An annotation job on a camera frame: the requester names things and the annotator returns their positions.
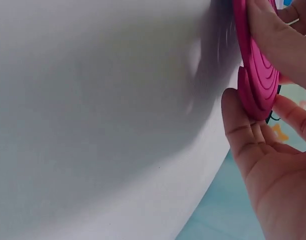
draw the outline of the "black cord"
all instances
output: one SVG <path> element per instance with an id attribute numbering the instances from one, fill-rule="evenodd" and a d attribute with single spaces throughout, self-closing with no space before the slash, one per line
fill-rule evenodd
<path id="1" fill-rule="evenodd" d="M 280 91 L 281 91 L 281 85 L 278 85 L 277 87 L 277 94 L 280 94 Z M 280 118 L 276 119 L 274 117 L 272 117 L 272 114 L 273 114 L 273 111 L 271 111 L 267 117 L 267 119 L 265 120 L 265 122 L 268 124 L 270 119 L 273 119 L 274 121 L 279 121 Z"/>

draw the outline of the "finger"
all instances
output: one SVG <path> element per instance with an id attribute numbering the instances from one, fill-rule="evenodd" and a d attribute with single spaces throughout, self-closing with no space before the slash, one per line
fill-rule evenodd
<path id="1" fill-rule="evenodd" d="M 293 84 L 293 82 L 287 77 L 287 76 L 284 76 L 282 74 L 279 75 L 279 81 L 278 83 L 280 85 L 288 85 L 288 84 Z"/>
<path id="2" fill-rule="evenodd" d="M 266 143 L 265 137 L 261 129 L 261 125 L 263 124 L 265 124 L 265 121 L 261 122 L 255 121 L 254 123 L 251 123 L 250 126 L 252 129 L 253 136 L 264 154 L 275 152 L 275 150 Z"/>
<path id="3" fill-rule="evenodd" d="M 292 23 L 290 26 L 298 33 L 306 35 L 306 24 L 304 24 L 301 20 Z"/>
<path id="4" fill-rule="evenodd" d="M 273 110 L 306 141 L 306 110 L 281 95 L 276 96 Z"/>
<path id="5" fill-rule="evenodd" d="M 299 18 L 299 13 L 294 5 L 291 4 L 283 9 L 278 10 L 278 16 L 283 22 L 289 24 Z"/>
<path id="6" fill-rule="evenodd" d="M 264 153 L 253 135 L 250 120 L 243 110 L 237 91 L 225 90 L 221 102 L 225 135 L 241 175 L 246 179 Z"/>
<path id="7" fill-rule="evenodd" d="M 265 122 L 260 125 L 262 134 L 267 145 L 271 146 L 275 151 L 285 154 L 300 154 L 301 152 L 290 145 L 283 144 L 279 141 L 276 133 Z"/>
<path id="8" fill-rule="evenodd" d="M 250 30 L 261 52 L 292 82 L 306 89 L 306 37 L 285 24 L 269 1 L 248 0 Z"/>

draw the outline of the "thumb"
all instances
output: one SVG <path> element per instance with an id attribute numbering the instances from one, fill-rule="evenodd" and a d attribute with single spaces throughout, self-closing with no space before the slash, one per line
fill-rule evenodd
<path id="1" fill-rule="evenodd" d="M 285 24 L 268 0 L 246 2 L 250 32 L 261 52 L 279 72 L 306 89 L 306 37 Z"/>

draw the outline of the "ridged pink disc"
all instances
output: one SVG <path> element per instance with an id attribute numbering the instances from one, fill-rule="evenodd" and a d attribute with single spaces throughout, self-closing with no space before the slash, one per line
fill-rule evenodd
<path id="1" fill-rule="evenodd" d="M 268 0 L 275 11 L 275 0 Z M 245 111 L 254 120 L 265 120 L 277 94 L 280 73 L 260 52 L 248 23 L 246 0 L 233 0 L 234 18 L 244 67 L 238 71 L 237 92 Z"/>

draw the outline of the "yellow star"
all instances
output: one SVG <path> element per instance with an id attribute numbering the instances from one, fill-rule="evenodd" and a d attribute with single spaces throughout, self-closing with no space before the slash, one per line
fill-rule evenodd
<path id="1" fill-rule="evenodd" d="M 271 128 L 276 133 L 277 138 L 280 141 L 284 142 L 284 141 L 289 140 L 289 136 L 286 135 L 284 132 L 282 132 L 280 124 L 277 123 L 274 126 L 272 126 Z"/>

